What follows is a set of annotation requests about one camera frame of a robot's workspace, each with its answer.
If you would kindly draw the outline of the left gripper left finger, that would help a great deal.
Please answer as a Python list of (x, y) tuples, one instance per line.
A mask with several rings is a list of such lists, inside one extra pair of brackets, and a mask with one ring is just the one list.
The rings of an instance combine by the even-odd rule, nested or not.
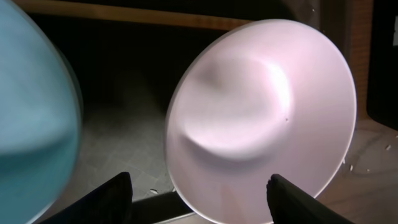
[(132, 196), (130, 175), (121, 172), (41, 224), (126, 224)]

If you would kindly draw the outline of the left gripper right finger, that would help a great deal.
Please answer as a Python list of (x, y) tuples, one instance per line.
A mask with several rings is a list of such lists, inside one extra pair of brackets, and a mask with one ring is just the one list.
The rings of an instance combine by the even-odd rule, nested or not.
[(274, 224), (353, 224), (279, 174), (268, 180), (267, 204)]

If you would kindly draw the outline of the pink white bowl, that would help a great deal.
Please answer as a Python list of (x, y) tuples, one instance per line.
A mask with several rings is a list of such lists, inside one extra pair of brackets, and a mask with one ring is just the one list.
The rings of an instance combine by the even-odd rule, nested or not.
[(182, 200), (214, 223), (270, 223), (280, 174), (312, 197), (343, 163), (356, 90), (336, 45), (296, 21), (229, 31), (187, 68), (170, 101), (165, 158)]

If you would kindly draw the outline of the light blue bowl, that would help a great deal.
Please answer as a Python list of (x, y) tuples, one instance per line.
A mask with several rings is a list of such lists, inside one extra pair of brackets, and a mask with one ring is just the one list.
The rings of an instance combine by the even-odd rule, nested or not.
[(1, 222), (31, 223), (73, 172), (81, 113), (58, 50), (11, 1), (1, 2)]

